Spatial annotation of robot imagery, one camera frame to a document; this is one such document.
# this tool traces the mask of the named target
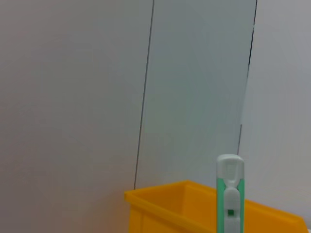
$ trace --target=plastic bin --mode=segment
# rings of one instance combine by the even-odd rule
[[[129,233],[216,233],[216,190],[191,181],[125,193]],[[245,233],[308,233],[303,218],[245,200]]]

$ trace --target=white surface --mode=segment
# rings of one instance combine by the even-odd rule
[[[311,1],[259,0],[242,118],[246,197],[311,226]]]
[[[0,232],[127,232],[151,8],[0,2]]]
[[[226,187],[224,191],[224,233],[241,233],[241,202],[240,192],[235,187]],[[234,216],[228,216],[228,210]]]
[[[256,0],[156,0],[138,187],[216,185],[237,153]]]

